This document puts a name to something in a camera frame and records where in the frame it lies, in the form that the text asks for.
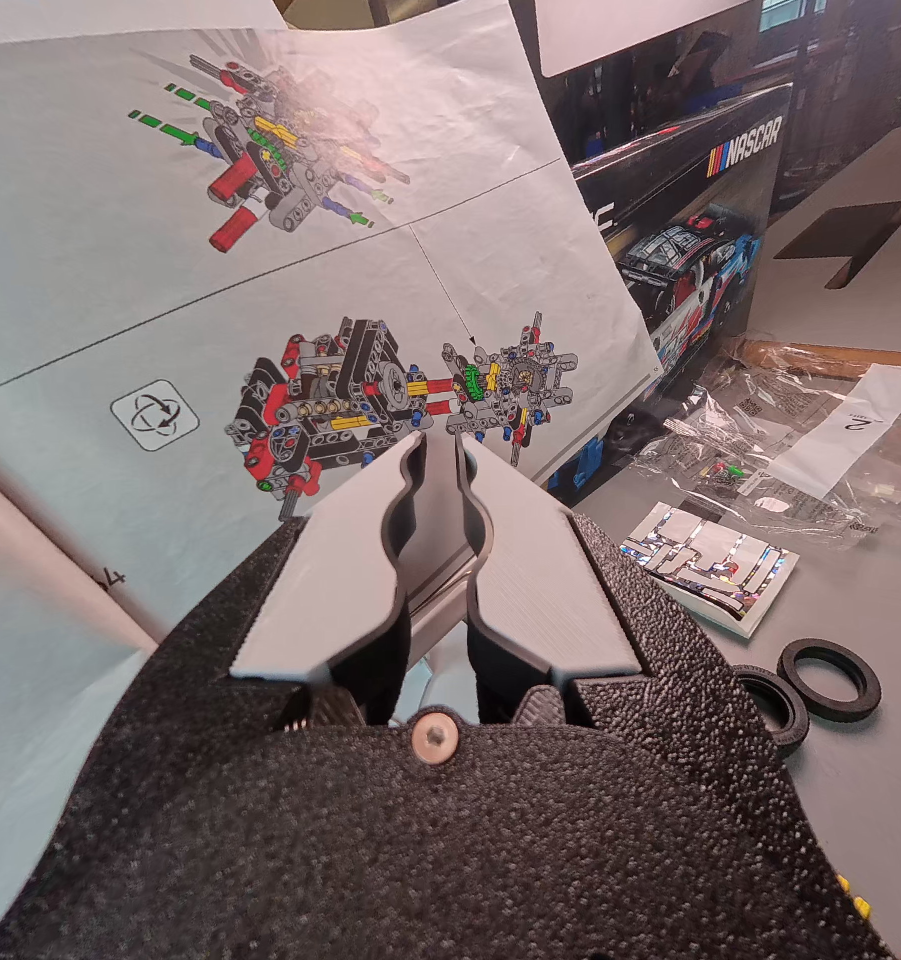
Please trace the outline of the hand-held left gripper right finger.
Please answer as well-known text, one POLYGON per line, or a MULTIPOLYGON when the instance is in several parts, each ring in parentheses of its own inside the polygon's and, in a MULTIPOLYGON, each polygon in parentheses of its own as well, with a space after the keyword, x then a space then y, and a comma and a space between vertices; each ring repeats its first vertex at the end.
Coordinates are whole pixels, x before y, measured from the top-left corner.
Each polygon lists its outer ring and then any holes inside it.
POLYGON ((575 681, 641 675, 572 512, 470 435, 456 440, 456 465, 475 554, 467 651, 479 721, 509 723, 534 687, 564 707, 575 681))

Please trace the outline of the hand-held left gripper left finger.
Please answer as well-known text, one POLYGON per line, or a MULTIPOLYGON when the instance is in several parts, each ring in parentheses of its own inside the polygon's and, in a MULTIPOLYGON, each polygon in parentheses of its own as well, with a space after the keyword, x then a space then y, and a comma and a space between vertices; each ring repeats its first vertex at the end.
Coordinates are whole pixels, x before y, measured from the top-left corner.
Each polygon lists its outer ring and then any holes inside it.
POLYGON ((409 666, 398 558, 416 530, 427 437, 414 431, 324 496, 252 619, 232 678, 347 690, 388 725, 409 666))

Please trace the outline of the building instruction booklet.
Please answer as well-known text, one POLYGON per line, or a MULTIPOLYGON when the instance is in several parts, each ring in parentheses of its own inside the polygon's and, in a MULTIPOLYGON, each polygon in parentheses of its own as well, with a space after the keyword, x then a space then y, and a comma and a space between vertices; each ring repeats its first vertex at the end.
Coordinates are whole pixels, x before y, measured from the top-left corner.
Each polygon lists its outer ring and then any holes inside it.
POLYGON ((105 719, 284 520, 426 436, 542 480, 662 372, 507 2, 0 42, 0 919, 105 719))

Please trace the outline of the grey desk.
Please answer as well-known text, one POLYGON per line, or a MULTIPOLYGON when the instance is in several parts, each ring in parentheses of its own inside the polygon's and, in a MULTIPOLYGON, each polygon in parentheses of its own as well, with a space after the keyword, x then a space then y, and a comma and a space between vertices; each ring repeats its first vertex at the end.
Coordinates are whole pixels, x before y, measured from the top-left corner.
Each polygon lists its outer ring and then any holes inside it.
MULTIPOLYGON (((718 354, 676 413, 696 386, 711 388, 735 364, 793 370, 833 385, 853 383, 868 368, 842 366, 826 377, 813 370, 806 351, 793 350, 772 366, 718 354)), ((751 637, 699 618, 729 663, 773 672, 788 644, 816 638, 849 648, 875 671, 876 711, 850 724, 811 714, 808 736, 787 767, 831 862, 873 907, 878 931, 901 956, 901 524, 887 520, 863 534, 835 522, 762 519, 738 493, 740 484, 646 473, 633 466, 635 455, 572 505, 617 542, 662 501, 800 555, 751 637)))

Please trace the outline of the shiny sticker sheet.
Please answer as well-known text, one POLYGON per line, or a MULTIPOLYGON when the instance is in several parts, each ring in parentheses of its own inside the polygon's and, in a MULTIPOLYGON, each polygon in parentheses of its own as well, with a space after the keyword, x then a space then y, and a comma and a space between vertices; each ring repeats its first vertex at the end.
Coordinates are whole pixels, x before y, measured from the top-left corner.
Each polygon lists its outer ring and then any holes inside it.
POLYGON ((800 559, 664 502, 620 550, 682 606, 744 639, 754 635, 800 559))

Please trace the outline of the crumpled clear plastic bag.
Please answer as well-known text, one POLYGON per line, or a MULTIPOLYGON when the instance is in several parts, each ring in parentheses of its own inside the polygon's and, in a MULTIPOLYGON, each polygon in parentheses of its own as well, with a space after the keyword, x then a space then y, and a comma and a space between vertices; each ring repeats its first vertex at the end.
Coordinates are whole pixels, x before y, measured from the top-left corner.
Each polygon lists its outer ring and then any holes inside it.
POLYGON ((632 465, 647 474, 735 486, 764 469, 792 433, 778 408, 747 386, 695 386, 632 465))

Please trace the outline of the black rubber toy tire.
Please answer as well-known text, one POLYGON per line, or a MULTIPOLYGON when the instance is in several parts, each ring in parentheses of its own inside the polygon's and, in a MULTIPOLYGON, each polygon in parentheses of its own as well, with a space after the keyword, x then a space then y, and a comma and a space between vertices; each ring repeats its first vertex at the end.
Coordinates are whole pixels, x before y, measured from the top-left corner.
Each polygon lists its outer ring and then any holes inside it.
POLYGON ((732 672, 755 703, 778 757, 788 759, 809 733, 810 715, 804 701, 790 683, 767 669, 739 664, 732 666, 732 672))
POLYGON ((787 644, 780 653, 777 674, 793 687, 811 714, 835 723, 863 721, 876 712, 882 701, 882 687, 871 666, 849 648, 827 639, 806 637, 787 644), (807 660, 836 667, 853 683, 855 699, 826 697, 805 683, 798 666, 807 660))

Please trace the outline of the clear plastic bags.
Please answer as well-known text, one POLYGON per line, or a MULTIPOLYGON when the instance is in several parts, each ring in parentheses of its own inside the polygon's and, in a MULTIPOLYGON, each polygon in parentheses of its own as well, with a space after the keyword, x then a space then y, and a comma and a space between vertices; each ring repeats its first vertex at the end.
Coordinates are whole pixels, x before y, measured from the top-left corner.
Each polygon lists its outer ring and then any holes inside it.
POLYGON ((901 524, 901 366, 830 384, 792 369, 734 364, 709 388, 714 444, 742 471, 761 519, 837 523, 862 534, 901 524))

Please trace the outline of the black toy car set box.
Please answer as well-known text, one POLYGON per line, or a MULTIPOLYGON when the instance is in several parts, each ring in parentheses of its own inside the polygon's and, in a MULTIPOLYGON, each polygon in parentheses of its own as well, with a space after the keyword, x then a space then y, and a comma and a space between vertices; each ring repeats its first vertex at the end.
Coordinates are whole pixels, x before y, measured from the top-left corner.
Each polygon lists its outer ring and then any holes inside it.
POLYGON ((565 504, 661 436, 723 341, 745 332, 792 91, 732 98, 572 167, 662 373, 548 479, 565 504))

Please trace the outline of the cluster of yellow white pieces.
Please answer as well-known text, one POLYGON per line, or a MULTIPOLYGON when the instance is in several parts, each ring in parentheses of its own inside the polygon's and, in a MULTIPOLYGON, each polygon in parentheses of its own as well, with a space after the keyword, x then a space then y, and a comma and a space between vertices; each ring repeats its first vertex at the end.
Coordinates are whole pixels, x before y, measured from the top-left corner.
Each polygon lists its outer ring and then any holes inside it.
POLYGON ((843 893, 852 902, 852 906, 860 918, 865 920, 865 922, 869 922, 872 914, 872 906, 869 901, 867 901, 863 896, 855 894, 850 881, 845 876, 837 873, 835 878, 843 893))

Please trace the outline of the grey table with cutout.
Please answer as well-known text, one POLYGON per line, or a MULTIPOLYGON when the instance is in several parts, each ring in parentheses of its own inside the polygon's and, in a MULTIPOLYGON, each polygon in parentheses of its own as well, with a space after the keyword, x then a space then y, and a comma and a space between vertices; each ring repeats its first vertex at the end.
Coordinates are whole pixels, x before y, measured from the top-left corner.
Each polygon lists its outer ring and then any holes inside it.
POLYGON ((901 203, 901 126, 825 181, 765 234, 748 321, 753 339, 901 353, 901 224, 847 286, 851 258, 779 258, 830 210, 901 203))

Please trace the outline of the small white light panel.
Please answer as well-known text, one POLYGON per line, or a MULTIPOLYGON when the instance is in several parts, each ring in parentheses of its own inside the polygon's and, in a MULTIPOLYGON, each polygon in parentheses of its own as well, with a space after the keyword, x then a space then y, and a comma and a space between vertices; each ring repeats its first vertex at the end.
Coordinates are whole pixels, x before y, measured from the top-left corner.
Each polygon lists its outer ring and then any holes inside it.
POLYGON ((738 1, 536 1, 544 77, 555 77, 738 6, 738 1))

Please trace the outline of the dark framed window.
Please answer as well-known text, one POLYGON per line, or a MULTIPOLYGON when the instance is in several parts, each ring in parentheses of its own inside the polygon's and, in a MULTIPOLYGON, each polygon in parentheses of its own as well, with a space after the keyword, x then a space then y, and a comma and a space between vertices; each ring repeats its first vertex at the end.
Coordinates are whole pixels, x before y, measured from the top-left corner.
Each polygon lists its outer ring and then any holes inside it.
POLYGON ((758 31, 764 33, 803 18, 808 9, 813 16, 821 14, 827 1, 761 1, 758 31))

